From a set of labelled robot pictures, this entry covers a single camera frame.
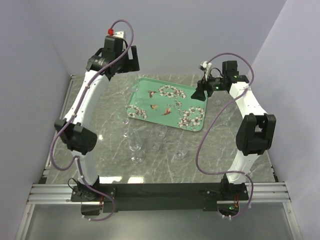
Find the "tall clear champagne flute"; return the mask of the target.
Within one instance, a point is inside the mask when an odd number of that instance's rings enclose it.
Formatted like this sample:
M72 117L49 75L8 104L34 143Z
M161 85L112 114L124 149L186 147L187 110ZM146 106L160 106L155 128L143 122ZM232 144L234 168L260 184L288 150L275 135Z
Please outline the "tall clear champagne flute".
M123 125L127 125L129 122L129 110L134 106L139 106L141 104L140 99L137 97L139 89L140 84L138 82L134 83L131 86L131 99L116 109L117 117Z

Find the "clear stemmed wine glass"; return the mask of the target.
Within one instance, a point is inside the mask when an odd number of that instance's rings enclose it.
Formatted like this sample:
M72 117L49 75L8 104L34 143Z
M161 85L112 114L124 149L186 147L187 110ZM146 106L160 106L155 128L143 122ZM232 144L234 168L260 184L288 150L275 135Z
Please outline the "clear stemmed wine glass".
M130 159L134 163L141 163L144 161L146 152L138 131L128 127L124 130L123 135L128 139L128 146L131 151Z

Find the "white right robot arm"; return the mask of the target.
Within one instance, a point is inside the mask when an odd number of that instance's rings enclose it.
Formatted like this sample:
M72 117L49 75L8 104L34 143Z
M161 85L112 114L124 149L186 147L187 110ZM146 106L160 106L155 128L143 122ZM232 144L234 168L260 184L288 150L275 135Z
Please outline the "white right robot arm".
M268 114L259 104L246 75L240 75L235 60L222 63L220 77L211 74L212 64L205 61L199 68L204 76L197 82L194 100L204 101L215 91L226 91L235 101L242 122L235 137L237 152L229 170L223 174L219 186L208 189L206 194L216 199L231 200L234 197L248 199L246 175L255 161L270 149L276 126L276 117Z

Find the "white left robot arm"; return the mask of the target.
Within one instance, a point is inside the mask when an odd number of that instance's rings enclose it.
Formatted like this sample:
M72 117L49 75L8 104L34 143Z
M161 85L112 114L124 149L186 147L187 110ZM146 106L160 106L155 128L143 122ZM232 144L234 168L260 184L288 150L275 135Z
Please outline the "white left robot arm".
M127 43L125 32L107 35L104 46L88 61L84 80L68 113L54 123L62 142L71 151L78 178L72 192L87 201L100 198L99 176L93 164L98 136L89 130L97 101L115 74L139 71L136 46Z

